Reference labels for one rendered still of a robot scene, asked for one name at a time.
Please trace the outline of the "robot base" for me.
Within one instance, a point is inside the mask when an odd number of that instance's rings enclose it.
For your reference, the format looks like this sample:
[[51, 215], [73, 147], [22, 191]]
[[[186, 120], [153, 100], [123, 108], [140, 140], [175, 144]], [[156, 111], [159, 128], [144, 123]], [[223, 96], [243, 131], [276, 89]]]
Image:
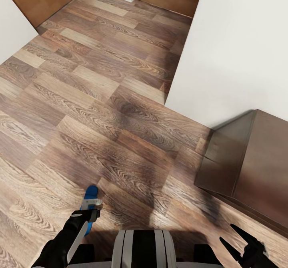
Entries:
[[[177, 268], [225, 268], [208, 244], [194, 245], [194, 262], [186, 262], [176, 258]], [[111, 268], [112, 258], [94, 262], [94, 245], [80, 244], [66, 268]]]

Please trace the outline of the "robot trunk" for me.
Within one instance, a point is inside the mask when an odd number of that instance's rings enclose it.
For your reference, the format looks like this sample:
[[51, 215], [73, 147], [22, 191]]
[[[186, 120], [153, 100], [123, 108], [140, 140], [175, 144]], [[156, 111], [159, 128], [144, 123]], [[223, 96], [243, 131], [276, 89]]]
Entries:
[[111, 268], [177, 268], [168, 230], [120, 230]]

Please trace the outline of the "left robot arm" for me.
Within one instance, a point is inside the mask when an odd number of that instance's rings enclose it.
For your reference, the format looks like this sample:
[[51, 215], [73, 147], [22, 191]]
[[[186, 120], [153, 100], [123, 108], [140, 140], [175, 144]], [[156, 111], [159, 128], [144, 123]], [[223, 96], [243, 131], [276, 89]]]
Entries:
[[101, 204], [101, 199], [84, 199], [81, 210], [75, 210], [63, 230], [46, 243], [31, 268], [66, 268], [86, 234], [88, 223], [96, 222], [100, 217], [100, 210], [88, 206]]

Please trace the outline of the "sandal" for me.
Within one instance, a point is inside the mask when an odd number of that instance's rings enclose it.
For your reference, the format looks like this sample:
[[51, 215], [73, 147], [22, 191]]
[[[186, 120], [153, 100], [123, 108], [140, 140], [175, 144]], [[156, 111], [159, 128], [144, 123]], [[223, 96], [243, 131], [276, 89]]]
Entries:
[[[96, 186], [89, 186], [87, 188], [84, 199], [95, 199], [97, 196], [97, 193], [98, 193], [98, 188]], [[89, 207], [89, 209], [94, 208], [94, 206], [88, 206], [88, 207]], [[86, 231], [85, 236], [87, 236], [89, 234], [89, 232], [91, 231], [91, 228], [92, 228], [92, 222], [88, 223], [88, 229]]]

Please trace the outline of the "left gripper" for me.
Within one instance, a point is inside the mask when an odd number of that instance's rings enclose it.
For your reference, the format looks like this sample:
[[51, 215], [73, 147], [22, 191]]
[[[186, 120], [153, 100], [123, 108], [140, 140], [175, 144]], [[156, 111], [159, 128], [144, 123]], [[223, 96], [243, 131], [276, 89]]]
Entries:
[[100, 210], [97, 209], [89, 209], [89, 210], [75, 210], [72, 215], [76, 214], [76, 213], [86, 213], [88, 216], [88, 223], [93, 223], [96, 222], [97, 218], [100, 217]]

